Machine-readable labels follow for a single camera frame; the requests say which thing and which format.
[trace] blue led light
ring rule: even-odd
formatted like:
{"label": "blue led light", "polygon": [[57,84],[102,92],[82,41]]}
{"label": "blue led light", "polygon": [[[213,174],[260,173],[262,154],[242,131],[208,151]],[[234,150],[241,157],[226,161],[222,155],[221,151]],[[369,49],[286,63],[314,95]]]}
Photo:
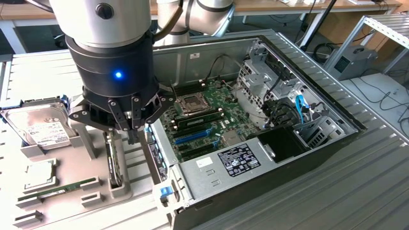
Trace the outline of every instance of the blue led light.
{"label": "blue led light", "polygon": [[116,72],[114,76],[116,76],[116,78],[122,78],[122,73],[121,72]]}

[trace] warning label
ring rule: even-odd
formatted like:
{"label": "warning label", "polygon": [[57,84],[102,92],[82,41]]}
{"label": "warning label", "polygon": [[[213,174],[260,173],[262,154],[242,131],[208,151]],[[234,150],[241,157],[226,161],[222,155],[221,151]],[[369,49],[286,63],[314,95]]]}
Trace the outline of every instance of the warning label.
{"label": "warning label", "polygon": [[69,140],[60,121],[31,126],[27,128],[27,132],[40,147]]}
{"label": "warning label", "polygon": [[261,166],[248,144],[237,146],[217,155],[232,177]]}

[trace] blue pcie slot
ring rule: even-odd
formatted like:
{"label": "blue pcie slot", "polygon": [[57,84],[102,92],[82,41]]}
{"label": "blue pcie slot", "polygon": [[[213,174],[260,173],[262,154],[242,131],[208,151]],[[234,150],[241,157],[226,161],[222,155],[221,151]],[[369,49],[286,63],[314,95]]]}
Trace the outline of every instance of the blue pcie slot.
{"label": "blue pcie slot", "polygon": [[184,137],[184,138],[178,138],[176,141],[174,141],[174,144],[176,145],[180,145],[182,143],[186,143],[189,141],[193,141],[198,138],[205,138],[210,135],[210,131],[212,131],[212,128],[206,129],[205,131],[200,132],[200,133],[196,133],[188,137]]}

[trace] hard disk drive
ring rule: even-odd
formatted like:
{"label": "hard disk drive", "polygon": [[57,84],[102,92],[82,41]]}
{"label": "hard disk drive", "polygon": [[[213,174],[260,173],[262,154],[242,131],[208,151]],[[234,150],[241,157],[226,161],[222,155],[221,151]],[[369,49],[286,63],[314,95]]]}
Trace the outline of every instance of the hard disk drive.
{"label": "hard disk drive", "polygon": [[76,131],[68,126],[65,100],[60,97],[1,103],[0,115],[25,144],[44,150],[70,144]]}

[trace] motherboard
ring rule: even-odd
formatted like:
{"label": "motherboard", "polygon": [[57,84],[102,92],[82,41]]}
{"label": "motherboard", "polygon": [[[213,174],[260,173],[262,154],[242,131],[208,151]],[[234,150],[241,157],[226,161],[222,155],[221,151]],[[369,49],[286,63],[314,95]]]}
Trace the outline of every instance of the motherboard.
{"label": "motherboard", "polygon": [[181,162],[242,142],[260,129],[237,103],[232,87],[210,80],[194,93],[177,95],[160,120]]}

